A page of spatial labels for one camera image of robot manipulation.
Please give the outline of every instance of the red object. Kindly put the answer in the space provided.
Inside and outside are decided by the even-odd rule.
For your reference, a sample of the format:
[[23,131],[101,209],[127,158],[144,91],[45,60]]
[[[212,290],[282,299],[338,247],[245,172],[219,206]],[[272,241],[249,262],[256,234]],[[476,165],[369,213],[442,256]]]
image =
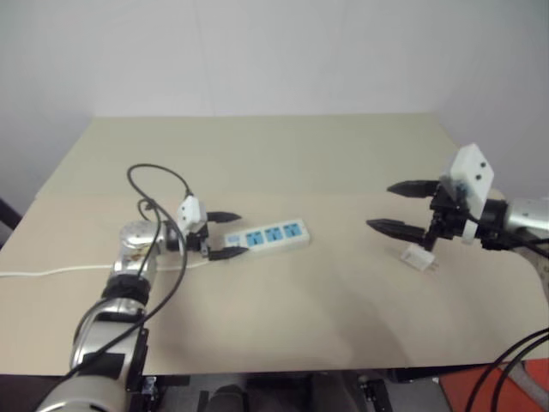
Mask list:
[[[529,360],[526,363],[527,372],[547,390],[549,387],[549,359]],[[444,375],[440,378],[441,386],[454,412],[463,412],[465,410],[473,386],[483,371],[484,368],[470,369]],[[492,393],[500,376],[501,370],[499,369],[490,373],[474,401],[473,412],[490,411]],[[512,380],[507,379],[499,397],[498,412],[517,411],[543,412],[543,409]]]

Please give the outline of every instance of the black cable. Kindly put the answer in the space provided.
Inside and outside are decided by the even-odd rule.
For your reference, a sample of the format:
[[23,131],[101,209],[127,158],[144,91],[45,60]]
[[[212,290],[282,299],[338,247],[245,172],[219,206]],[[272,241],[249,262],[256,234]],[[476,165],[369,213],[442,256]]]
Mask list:
[[144,199],[141,199],[141,200],[145,200],[148,203],[147,206],[150,209],[152,209],[153,212],[154,212],[154,216],[156,217],[156,232],[154,232],[154,237],[153,237],[153,241],[151,243],[151,246],[148,248],[147,254],[145,255],[145,258],[141,262],[141,266],[139,267],[139,270],[137,271],[137,277],[141,277],[141,275],[143,273],[143,269],[145,268],[145,264],[147,264],[147,261],[150,258],[151,253],[153,252],[153,249],[155,247],[158,247],[156,245],[156,241],[158,240],[158,237],[160,236],[160,230],[162,230],[162,220],[160,219],[160,214],[158,213],[158,209],[150,203],[150,201],[153,200],[153,199],[144,198]]
[[471,391],[471,395],[469,395],[469,399],[467,400],[467,406],[465,407],[465,412],[471,412],[473,409],[473,403],[474,399],[477,397],[480,387],[482,384],[484,384],[486,378],[488,378],[488,375],[496,369],[504,360],[507,358],[510,354],[512,354],[515,350],[520,348],[524,343],[531,341],[532,339],[543,335],[544,333],[548,333],[549,328],[538,330],[537,332],[531,333],[530,335],[524,337],[514,345],[512,345],[509,349],[507,349],[505,352],[503,352],[494,362],[488,366],[485,371],[480,375],[479,379],[477,380],[476,384],[474,384],[473,390]]
[[483,221],[480,221],[479,219],[477,219],[476,217],[471,215],[471,213],[468,210],[465,212],[465,216],[470,221],[476,223],[480,227],[484,227],[484,228],[489,229],[493,232],[496,232],[500,236],[507,236],[508,238],[514,240],[518,245],[524,246],[527,249],[529,249],[530,251],[533,251],[533,252],[541,255],[542,257],[544,257],[546,259],[549,259],[549,251],[544,251],[543,249],[536,246],[533,242],[529,242],[528,240],[523,239],[522,236],[519,236],[518,234],[514,234],[512,232],[509,232],[509,231],[507,231],[507,230],[505,230],[501,227],[497,227],[497,226],[490,225],[488,223],[484,223]]
[[532,239],[528,241],[531,245],[544,245],[545,243],[549,243],[549,238],[544,239]]
[[498,379],[498,382],[496,383],[496,387],[492,395],[492,403],[490,406],[491,412],[498,412],[499,395],[501,394],[501,390],[504,387],[504,382],[509,376],[513,367],[515,367],[516,364],[519,363],[524,356],[532,352],[534,349],[536,349],[538,346],[540,346],[543,342],[546,342],[546,341],[549,341],[549,335],[545,335],[540,339],[538,339],[537,341],[530,343],[526,348],[524,348],[521,352],[519,352],[513,358],[513,360],[509,362],[509,364],[505,367],[504,371],[502,372],[501,376]]
[[78,322],[78,325],[76,326],[75,334],[72,337],[73,344],[76,342],[76,338],[78,337],[78,335],[80,335],[80,331],[82,329],[82,326],[84,325],[84,322],[86,322],[87,317],[90,316],[95,309],[103,305],[108,300],[109,299],[107,298],[99,299],[97,302],[91,305],[90,308],[87,309],[86,312],[82,315],[82,317],[80,318],[80,322]]
[[137,211],[139,212],[139,215],[143,218],[144,221],[149,221],[150,219],[145,215],[143,212],[143,209],[141,209],[141,206],[146,203],[148,205],[147,199],[139,199],[137,201]]
[[192,190],[190,189],[189,185],[187,184],[187,181],[185,179],[183,179],[183,176],[181,176],[178,173],[175,173],[172,169],[168,169],[167,167],[163,167],[163,166],[160,166],[160,165],[155,165],[154,163],[137,163],[137,164],[133,165],[132,167],[130,167],[128,169],[128,171],[126,172],[126,177],[128,178],[131,187],[133,187],[137,191],[137,193],[139,193],[145,199],[147,199],[148,196],[145,194],[144,191],[142,191],[140,188],[137,187],[136,183],[133,181],[133,178],[131,177],[131,173],[134,170],[144,168],[144,167],[148,167],[148,168],[151,168],[151,169],[160,169],[160,170],[163,170],[166,173],[170,173],[172,176],[175,176],[176,178],[178,178],[179,181],[181,183],[183,183],[183,185],[185,186],[185,197],[192,195]]

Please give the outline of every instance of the white cable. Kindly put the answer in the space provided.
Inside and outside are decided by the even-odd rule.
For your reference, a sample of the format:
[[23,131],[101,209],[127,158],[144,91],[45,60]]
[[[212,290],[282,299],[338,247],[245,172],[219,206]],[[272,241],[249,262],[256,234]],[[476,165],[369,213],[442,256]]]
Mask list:
[[[208,260],[197,262],[195,264],[188,264],[187,269],[194,269],[204,264],[209,264]],[[93,269],[110,269],[111,264],[90,264],[84,266],[68,266],[66,268],[58,268],[52,270],[45,270],[43,272],[0,272],[0,277],[39,277],[39,276],[48,276],[55,275],[56,273],[63,272],[75,272],[77,270],[93,270]],[[167,272],[170,270],[180,270],[181,266],[165,267],[159,268],[160,272]]]

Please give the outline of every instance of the floor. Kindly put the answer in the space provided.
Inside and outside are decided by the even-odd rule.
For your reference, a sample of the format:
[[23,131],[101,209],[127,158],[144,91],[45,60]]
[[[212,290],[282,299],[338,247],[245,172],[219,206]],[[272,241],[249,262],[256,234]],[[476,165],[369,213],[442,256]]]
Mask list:
[[[245,388],[251,412],[373,412],[353,380],[342,373],[270,373],[193,375],[187,386],[169,387],[159,412],[197,412],[205,391],[225,385]],[[30,412],[55,382],[52,378],[0,375],[0,410]],[[310,385],[312,395],[305,387]],[[409,384],[385,381],[395,412],[451,412],[441,387],[432,379]],[[357,388],[351,393],[349,387]]]

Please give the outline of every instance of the power cord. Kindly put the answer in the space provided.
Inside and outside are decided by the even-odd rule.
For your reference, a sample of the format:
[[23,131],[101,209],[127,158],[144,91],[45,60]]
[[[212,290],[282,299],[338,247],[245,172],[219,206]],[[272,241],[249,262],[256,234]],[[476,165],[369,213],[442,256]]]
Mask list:
[[80,322],[78,322],[78,325],[76,326],[76,329],[75,329],[75,334],[72,336],[72,342],[73,344],[76,342],[76,338],[78,337],[78,335],[80,335],[80,331],[82,329],[82,326],[84,325],[84,322],[86,322],[86,319],[89,315],[92,314],[92,312],[97,309],[98,307],[104,305],[106,302],[110,301],[111,299],[107,299],[107,298],[101,298],[99,299],[97,302],[95,302],[93,305],[91,305],[89,307],[89,309],[87,309],[84,314],[82,315],[82,317],[80,318]]
[[154,237],[153,237],[153,241],[151,242],[151,246],[148,247],[147,253],[145,254],[145,258],[141,262],[141,266],[139,267],[139,270],[137,271],[137,277],[142,276],[143,269],[145,269],[145,264],[147,264],[148,259],[151,257],[151,253],[153,252],[153,249],[155,247],[158,247],[156,245],[156,241],[158,240],[158,237],[160,236],[160,230],[162,230],[162,221],[160,220],[160,214],[158,213],[158,209],[153,207],[153,205],[148,201],[148,199],[141,199],[141,200],[145,200],[147,202],[146,208],[152,209],[153,212],[154,212],[154,217],[156,217],[156,232],[154,232]]
[[533,240],[529,240],[528,242],[530,242],[530,244],[532,245],[544,245],[545,243],[549,243],[549,238],[533,239]]
[[[187,264],[187,270],[198,268],[200,266],[203,266],[204,264],[210,264],[211,262],[209,260],[202,260],[200,262],[196,262],[195,264]],[[43,270],[43,271],[36,271],[36,272],[0,272],[0,277],[41,277],[41,276],[49,276],[49,275],[56,275],[58,273],[64,273],[64,272],[76,272],[76,271],[83,271],[83,270],[97,270],[97,269],[110,269],[112,268],[112,264],[88,264],[88,265],[82,265],[82,266],[67,266],[65,268],[57,268],[57,269],[51,269],[51,270]],[[160,266],[158,268],[159,272],[168,272],[168,271],[174,271],[179,270],[179,266],[166,266],[162,267]]]
[[134,181],[131,174],[133,173],[134,170],[143,169],[143,168],[159,169],[166,173],[170,173],[172,176],[175,176],[181,183],[183,183],[183,186],[185,186],[185,197],[192,195],[192,190],[190,189],[189,184],[185,179],[183,179],[183,176],[181,176],[179,173],[176,173],[172,169],[168,169],[167,167],[164,167],[161,165],[155,165],[154,163],[136,163],[135,165],[131,166],[128,169],[128,171],[126,172],[126,178],[130,182],[131,187],[133,187],[137,193],[143,196],[142,200],[152,200],[152,199],[150,199],[150,197],[148,197],[145,194],[145,192],[136,185],[136,182]]
[[480,387],[484,384],[486,379],[488,378],[488,375],[499,365],[502,364],[502,362],[515,350],[519,349],[524,343],[527,343],[531,341],[532,339],[535,339],[538,336],[541,336],[543,334],[549,333],[549,328],[538,330],[534,333],[531,333],[530,335],[524,337],[514,345],[512,345],[510,348],[508,348],[505,352],[503,352],[494,362],[492,362],[485,371],[479,376],[477,379],[477,382],[474,384],[473,390],[471,391],[471,395],[469,395],[469,399],[467,400],[467,406],[465,407],[465,412],[471,412],[473,410],[473,403],[474,399],[477,397],[480,391]]
[[139,215],[143,218],[144,221],[148,221],[147,215],[145,215],[145,212],[143,212],[142,205],[146,203],[148,205],[147,199],[139,199],[137,201],[137,211],[139,212]]
[[502,372],[501,376],[498,379],[498,382],[496,383],[496,387],[494,389],[493,395],[492,395],[492,403],[490,405],[490,411],[491,412],[498,412],[498,403],[499,403],[499,395],[501,394],[501,390],[504,386],[504,382],[509,376],[509,373],[511,372],[511,369],[516,366],[517,363],[519,363],[524,356],[532,352],[534,349],[536,349],[538,346],[540,346],[542,343],[549,341],[549,335],[545,335],[538,339],[535,342],[530,343],[526,348],[524,348],[521,352],[519,352],[511,362],[505,367],[504,371]]

